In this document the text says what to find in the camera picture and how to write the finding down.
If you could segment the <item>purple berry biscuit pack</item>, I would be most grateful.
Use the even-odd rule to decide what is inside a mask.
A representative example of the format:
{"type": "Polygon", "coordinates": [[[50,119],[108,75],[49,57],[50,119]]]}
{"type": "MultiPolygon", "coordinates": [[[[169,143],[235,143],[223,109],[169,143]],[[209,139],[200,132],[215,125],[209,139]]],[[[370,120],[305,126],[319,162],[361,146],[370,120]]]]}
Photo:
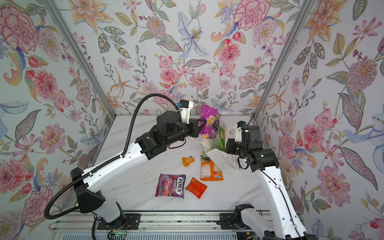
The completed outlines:
{"type": "Polygon", "coordinates": [[[215,139],[220,126],[221,114],[216,108],[202,105],[200,119],[207,120],[203,126],[203,131],[206,134],[203,139],[215,139]]]}

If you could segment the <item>white paper gift bag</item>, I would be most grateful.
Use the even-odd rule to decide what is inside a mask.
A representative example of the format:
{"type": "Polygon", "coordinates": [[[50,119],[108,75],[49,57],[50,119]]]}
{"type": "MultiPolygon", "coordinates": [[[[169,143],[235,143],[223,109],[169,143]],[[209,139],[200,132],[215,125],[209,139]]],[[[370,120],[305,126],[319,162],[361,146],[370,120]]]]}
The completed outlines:
{"type": "MultiPolygon", "coordinates": [[[[225,140],[227,143],[228,139],[235,138],[235,127],[237,126],[237,123],[234,123],[231,126],[226,124],[226,126],[227,126],[227,129],[226,129],[225,140]]],[[[239,169],[237,164],[237,156],[228,155],[224,151],[219,150],[218,135],[216,136],[215,139],[203,139],[199,137],[194,142],[197,144],[201,144],[203,146],[202,156],[204,158],[205,157],[210,158],[223,173],[234,173],[234,172],[239,172],[241,170],[239,169]]]]}

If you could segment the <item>green Lays chips bag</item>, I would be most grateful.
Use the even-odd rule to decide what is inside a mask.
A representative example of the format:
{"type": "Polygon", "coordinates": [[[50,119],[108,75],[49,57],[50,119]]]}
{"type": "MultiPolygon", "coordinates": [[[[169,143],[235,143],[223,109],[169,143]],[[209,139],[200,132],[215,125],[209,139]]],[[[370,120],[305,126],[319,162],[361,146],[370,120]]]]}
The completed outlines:
{"type": "Polygon", "coordinates": [[[220,121],[218,137],[219,137],[219,150],[221,151],[225,150],[226,129],[227,129],[226,123],[224,121],[220,121]]]}

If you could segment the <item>orange snack pack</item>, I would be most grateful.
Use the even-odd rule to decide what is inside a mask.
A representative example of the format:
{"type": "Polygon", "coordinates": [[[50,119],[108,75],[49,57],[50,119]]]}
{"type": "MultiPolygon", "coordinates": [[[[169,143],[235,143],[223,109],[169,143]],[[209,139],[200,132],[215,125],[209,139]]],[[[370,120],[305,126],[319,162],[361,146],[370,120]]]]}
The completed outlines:
{"type": "Polygon", "coordinates": [[[201,158],[201,181],[216,182],[223,181],[223,173],[217,165],[209,158],[201,158]]]}

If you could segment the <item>purple Fox's candy bag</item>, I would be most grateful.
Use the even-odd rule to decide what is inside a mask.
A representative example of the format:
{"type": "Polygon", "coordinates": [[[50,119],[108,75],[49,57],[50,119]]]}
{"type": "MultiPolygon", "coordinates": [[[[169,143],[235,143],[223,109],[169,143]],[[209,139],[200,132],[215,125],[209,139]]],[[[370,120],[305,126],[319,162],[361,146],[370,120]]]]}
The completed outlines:
{"type": "Polygon", "coordinates": [[[186,175],[160,174],[155,196],[184,198],[185,181],[186,175]]]}

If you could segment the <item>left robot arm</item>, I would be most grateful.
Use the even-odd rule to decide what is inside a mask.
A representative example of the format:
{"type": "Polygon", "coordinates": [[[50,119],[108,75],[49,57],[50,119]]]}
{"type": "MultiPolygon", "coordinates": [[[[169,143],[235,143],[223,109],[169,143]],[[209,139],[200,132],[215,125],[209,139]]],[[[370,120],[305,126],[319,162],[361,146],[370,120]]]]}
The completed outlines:
{"type": "Polygon", "coordinates": [[[85,170],[74,169],[71,176],[75,182],[79,211],[82,214],[96,214],[108,223],[122,218],[120,205],[107,201],[101,192],[102,188],[127,170],[165,152],[171,144],[184,141],[187,137],[197,138],[206,122],[190,119],[184,123],[177,112],[165,112],[157,116],[157,123],[149,132],[136,138],[127,152],[117,155],[116,160],[85,170]]]}

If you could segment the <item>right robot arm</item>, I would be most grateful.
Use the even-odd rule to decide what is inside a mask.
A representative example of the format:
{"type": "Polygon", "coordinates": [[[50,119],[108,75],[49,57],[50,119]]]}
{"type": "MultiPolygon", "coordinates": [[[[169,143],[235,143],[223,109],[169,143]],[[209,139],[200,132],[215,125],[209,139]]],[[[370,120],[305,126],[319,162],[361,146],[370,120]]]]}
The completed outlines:
{"type": "Polygon", "coordinates": [[[300,221],[283,183],[277,157],[271,149],[263,149],[260,141],[243,142],[228,139],[225,152],[246,160],[256,173],[272,216],[269,222],[251,204],[235,207],[236,225],[249,227],[261,240],[316,240],[300,221]]]}

